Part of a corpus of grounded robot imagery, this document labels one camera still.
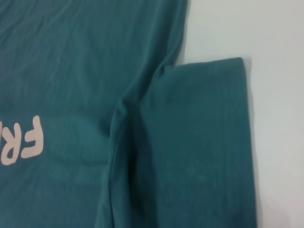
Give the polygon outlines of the teal t-shirt with FREE print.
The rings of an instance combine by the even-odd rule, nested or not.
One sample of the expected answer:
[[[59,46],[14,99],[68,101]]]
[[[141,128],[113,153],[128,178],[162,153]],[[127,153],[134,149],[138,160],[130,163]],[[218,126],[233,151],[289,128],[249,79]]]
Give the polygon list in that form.
[[[0,0],[0,228],[257,228],[241,58],[176,66],[188,0]]]

